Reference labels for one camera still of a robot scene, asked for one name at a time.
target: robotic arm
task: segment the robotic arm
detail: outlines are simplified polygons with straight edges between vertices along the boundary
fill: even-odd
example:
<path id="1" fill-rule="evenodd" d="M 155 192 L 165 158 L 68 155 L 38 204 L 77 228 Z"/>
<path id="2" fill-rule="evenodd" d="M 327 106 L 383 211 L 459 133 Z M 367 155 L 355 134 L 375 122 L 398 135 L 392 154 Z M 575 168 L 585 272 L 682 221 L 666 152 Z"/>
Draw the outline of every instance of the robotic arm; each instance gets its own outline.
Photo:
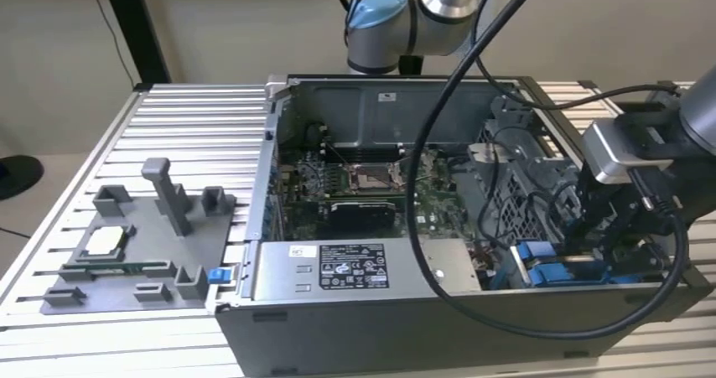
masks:
<path id="1" fill-rule="evenodd" d="M 659 272 L 666 251 L 638 242 L 671 233 L 663 217 L 674 210 L 686 226 L 716 210 L 716 68 L 679 99 L 663 97 L 662 110 L 597 120 L 583 143 L 582 214 L 565 230 L 566 248 L 594 247 L 614 273 Z"/>
<path id="2" fill-rule="evenodd" d="M 478 0 L 356 0 L 347 14 L 347 65 L 386 74 L 400 55 L 447 55 L 464 41 Z"/>

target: motherboard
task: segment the motherboard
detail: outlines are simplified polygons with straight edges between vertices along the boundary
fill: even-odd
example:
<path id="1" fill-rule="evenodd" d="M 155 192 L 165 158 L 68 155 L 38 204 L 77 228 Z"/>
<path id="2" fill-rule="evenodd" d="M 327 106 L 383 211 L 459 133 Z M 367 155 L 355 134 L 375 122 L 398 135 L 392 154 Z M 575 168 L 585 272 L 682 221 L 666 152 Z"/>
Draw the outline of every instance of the motherboard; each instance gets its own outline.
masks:
<path id="1" fill-rule="evenodd" d="M 284 239 L 407 236 L 404 176 L 408 158 L 371 153 L 367 162 L 355 162 L 350 151 L 340 152 L 328 145 L 317 151 L 280 154 Z M 451 157 L 436 149 L 422 153 L 415 197 L 418 231 L 424 238 L 471 241 L 474 225 L 451 179 L 450 160 Z"/>

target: white wall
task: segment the white wall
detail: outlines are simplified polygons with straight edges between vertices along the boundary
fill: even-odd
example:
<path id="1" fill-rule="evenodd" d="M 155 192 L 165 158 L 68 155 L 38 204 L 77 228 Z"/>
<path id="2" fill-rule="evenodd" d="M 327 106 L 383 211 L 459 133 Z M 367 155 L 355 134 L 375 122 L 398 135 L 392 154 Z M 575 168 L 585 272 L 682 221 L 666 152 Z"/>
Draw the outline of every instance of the white wall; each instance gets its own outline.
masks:
<path id="1" fill-rule="evenodd" d="M 0 0 L 0 141 L 12 152 L 89 150 L 129 91 L 93 0 Z"/>
<path id="2" fill-rule="evenodd" d="M 175 81 L 346 69 L 335 0 L 147 1 Z M 484 62 L 495 74 L 605 86 L 689 80 L 716 60 L 714 12 L 714 0 L 530 0 Z M 455 62 L 428 58 L 424 72 Z M 93 0 L 0 0 L 0 142 L 26 153 L 88 150 L 126 94 Z"/>

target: warning label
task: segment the warning label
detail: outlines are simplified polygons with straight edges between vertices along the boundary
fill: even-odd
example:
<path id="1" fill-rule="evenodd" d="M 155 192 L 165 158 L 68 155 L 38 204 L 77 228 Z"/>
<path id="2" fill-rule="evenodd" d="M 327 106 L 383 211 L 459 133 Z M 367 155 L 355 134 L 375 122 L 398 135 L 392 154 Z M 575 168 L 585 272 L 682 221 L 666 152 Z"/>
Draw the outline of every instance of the warning label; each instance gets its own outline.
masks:
<path id="1" fill-rule="evenodd" d="M 382 244 L 320 246 L 320 288 L 388 288 Z"/>

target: sticker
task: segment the sticker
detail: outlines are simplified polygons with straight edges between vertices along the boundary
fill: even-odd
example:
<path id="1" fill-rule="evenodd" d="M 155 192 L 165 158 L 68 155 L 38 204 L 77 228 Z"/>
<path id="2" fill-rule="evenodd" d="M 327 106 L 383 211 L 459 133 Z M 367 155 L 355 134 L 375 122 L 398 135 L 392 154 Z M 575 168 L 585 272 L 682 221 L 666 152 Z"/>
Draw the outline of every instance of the sticker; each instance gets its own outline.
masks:
<path id="1" fill-rule="evenodd" d="M 396 93 L 378 93 L 378 101 L 395 101 L 396 98 Z"/>
<path id="2" fill-rule="evenodd" d="M 388 288 L 388 264 L 382 244 L 320 246 L 319 264 L 323 290 Z"/>
<path id="3" fill-rule="evenodd" d="M 315 246 L 289 246 L 288 256 L 291 258 L 315 258 L 317 249 Z"/>

